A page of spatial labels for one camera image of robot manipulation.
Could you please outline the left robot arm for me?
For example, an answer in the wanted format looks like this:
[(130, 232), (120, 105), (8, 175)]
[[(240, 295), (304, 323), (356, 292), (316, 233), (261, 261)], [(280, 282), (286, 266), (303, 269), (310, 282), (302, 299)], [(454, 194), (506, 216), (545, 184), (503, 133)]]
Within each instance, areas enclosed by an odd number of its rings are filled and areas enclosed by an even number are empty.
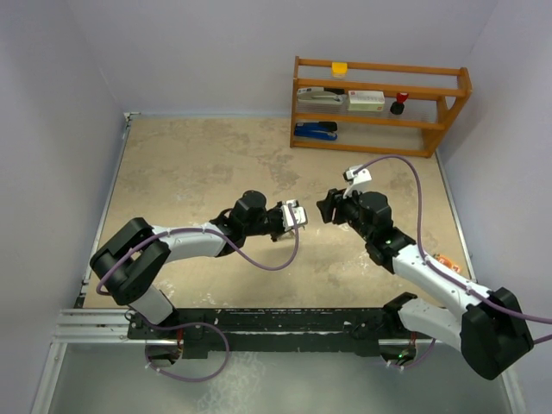
[(142, 217), (129, 220), (91, 258), (91, 270), (99, 278), (97, 293), (141, 314), (157, 337), (173, 335), (175, 308), (154, 286), (161, 268), (177, 260), (243, 254), (249, 237), (269, 235), (275, 241), (298, 226), (294, 201), (271, 209), (266, 202), (262, 193), (246, 191), (233, 207), (197, 227), (162, 228)]

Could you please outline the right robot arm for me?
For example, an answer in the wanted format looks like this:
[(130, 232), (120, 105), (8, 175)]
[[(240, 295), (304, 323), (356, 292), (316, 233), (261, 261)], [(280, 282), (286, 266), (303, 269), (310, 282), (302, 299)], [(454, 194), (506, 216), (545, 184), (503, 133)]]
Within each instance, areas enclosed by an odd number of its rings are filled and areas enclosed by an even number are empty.
[(535, 346), (519, 318), (517, 297), (463, 278), (429, 257), (396, 227), (387, 197), (379, 192), (331, 189), (317, 202), (324, 223), (346, 223), (365, 242), (370, 259), (436, 299), (432, 305), (404, 294), (384, 315), (385, 331), (403, 337), (416, 331), (459, 351), (482, 378), (493, 380)]

